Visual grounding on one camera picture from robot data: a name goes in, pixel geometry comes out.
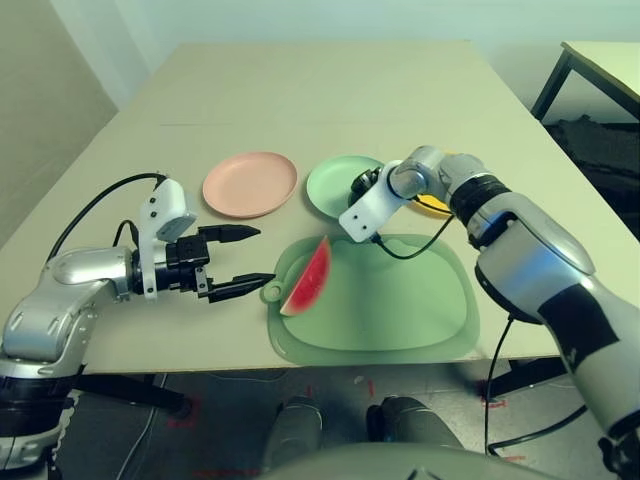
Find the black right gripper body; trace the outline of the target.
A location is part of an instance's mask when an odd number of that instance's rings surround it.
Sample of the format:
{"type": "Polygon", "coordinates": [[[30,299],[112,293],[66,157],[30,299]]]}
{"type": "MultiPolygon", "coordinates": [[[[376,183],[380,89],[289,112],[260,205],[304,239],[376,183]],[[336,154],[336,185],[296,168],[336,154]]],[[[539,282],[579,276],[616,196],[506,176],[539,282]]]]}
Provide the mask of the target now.
{"type": "Polygon", "coordinates": [[[360,176],[360,196],[371,190],[379,180],[382,168],[368,169],[360,176]]]}

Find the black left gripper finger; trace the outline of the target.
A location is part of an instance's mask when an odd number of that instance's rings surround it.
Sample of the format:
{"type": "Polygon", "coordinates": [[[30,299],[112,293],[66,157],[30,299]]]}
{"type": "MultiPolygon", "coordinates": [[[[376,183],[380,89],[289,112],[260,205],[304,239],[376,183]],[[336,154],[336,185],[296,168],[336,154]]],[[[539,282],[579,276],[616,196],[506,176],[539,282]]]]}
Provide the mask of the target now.
{"type": "Polygon", "coordinates": [[[202,244],[206,245],[209,242],[230,243],[242,241],[260,233],[259,229],[248,225],[222,224],[199,227],[197,237],[202,244]]]}
{"type": "Polygon", "coordinates": [[[272,281],[272,273],[250,273],[235,276],[232,280],[214,284],[212,278],[207,279],[207,290],[202,294],[210,303],[242,297],[255,290],[261,289],[272,281]]]}

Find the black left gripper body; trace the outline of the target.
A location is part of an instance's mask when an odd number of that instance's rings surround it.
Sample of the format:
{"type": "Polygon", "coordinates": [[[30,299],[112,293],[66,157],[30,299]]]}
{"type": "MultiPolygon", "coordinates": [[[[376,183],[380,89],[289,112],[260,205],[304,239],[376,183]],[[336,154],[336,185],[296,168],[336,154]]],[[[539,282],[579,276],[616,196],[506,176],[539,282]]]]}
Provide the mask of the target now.
{"type": "Polygon", "coordinates": [[[206,266],[210,261],[203,235],[189,235],[158,246],[154,253],[156,290],[195,292],[203,298],[210,281],[206,266]]]}

